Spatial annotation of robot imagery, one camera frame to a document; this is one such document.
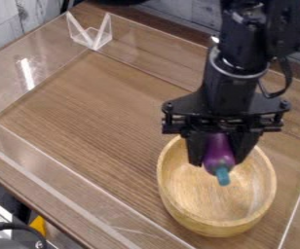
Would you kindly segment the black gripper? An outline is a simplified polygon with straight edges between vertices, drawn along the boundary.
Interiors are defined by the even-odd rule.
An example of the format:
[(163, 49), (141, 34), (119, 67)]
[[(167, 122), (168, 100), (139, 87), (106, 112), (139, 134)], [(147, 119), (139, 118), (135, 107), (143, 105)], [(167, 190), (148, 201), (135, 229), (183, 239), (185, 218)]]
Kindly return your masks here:
[(269, 66), (257, 71), (233, 67), (221, 51), (208, 53), (204, 81), (197, 91), (163, 105), (163, 132), (187, 136), (189, 163), (201, 167), (209, 146), (208, 132), (228, 132), (235, 162), (241, 164), (255, 149), (261, 133), (283, 128), (291, 104), (282, 92), (267, 93), (261, 78)]

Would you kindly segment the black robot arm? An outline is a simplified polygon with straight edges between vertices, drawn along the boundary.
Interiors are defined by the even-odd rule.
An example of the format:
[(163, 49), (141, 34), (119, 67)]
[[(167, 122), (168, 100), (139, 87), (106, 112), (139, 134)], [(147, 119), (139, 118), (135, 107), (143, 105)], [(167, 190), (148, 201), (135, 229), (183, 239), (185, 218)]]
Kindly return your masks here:
[(283, 127), (286, 90), (261, 83), (276, 61), (292, 84), (288, 56), (300, 52), (300, 0), (221, 0), (220, 42), (209, 49), (200, 88), (163, 105), (163, 132), (180, 134), (189, 162), (200, 166), (211, 136), (228, 138), (233, 161), (244, 162), (259, 139)]

